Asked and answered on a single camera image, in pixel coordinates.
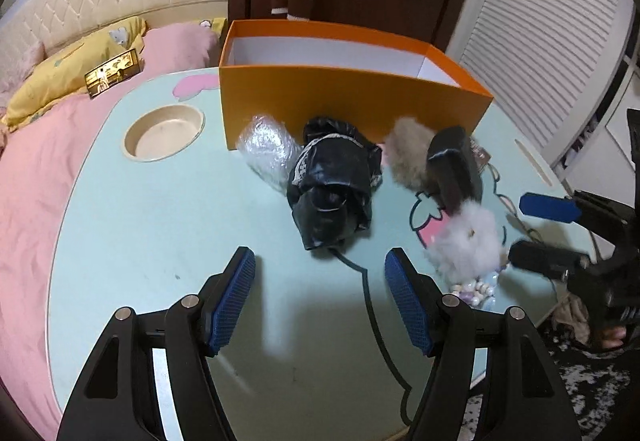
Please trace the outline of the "person's right hand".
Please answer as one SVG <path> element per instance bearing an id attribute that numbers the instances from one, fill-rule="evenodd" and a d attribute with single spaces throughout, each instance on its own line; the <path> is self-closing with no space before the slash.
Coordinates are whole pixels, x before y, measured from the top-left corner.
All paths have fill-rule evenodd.
<path id="1" fill-rule="evenodd" d="M 603 349 L 620 348 L 624 344 L 626 333 L 625 326 L 601 328 L 597 332 L 597 341 Z"/>

